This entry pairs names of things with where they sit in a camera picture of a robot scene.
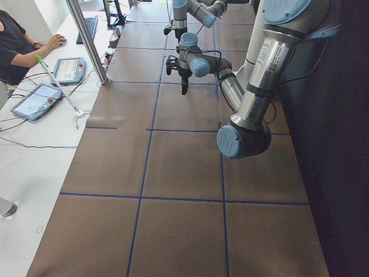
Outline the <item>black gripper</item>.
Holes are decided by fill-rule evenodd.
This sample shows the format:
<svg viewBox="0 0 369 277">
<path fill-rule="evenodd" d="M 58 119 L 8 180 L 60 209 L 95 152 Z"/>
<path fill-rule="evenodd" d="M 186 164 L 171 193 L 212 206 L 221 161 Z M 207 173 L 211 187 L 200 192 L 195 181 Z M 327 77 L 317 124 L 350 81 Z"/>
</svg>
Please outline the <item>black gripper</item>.
<svg viewBox="0 0 369 277">
<path fill-rule="evenodd" d="M 175 29 L 175 37 L 178 40 L 181 40 L 182 35 L 186 33 L 186 28 L 176 28 Z"/>
<path fill-rule="evenodd" d="M 193 73 L 190 69 L 184 69 L 184 68 L 179 68 L 178 73 L 182 78 L 182 80 L 181 80 L 181 86 L 182 86 L 181 95 L 186 95 L 187 90 L 188 90 L 189 78 L 193 75 Z"/>
</svg>

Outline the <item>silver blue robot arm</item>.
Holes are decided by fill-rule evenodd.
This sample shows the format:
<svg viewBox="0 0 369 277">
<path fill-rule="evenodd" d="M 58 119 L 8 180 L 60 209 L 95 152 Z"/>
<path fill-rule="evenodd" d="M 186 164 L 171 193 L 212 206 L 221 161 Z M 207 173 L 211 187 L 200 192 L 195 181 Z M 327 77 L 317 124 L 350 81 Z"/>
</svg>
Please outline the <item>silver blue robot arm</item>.
<svg viewBox="0 0 369 277">
<path fill-rule="evenodd" d="M 174 63 L 186 89 L 190 76 L 213 74 L 233 110 L 217 133 L 220 152 L 230 159 L 261 154 L 271 141 L 264 119 L 277 84 L 298 44 L 326 40 L 340 26 L 341 1 L 260 1 L 244 65 L 233 72 L 229 60 L 206 55 L 187 30 L 191 15 L 211 27 L 227 11 L 227 1 L 173 1 L 179 58 Z"/>
<path fill-rule="evenodd" d="M 174 0 L 172 1 L 172 10 L 175 37 L 180 41 L 181 36 L 188 32 L 187 14 L 192 15 L 203 26 L 211 28 L 216 18 L 227 11 L 227 1 Z"/>
</svg>

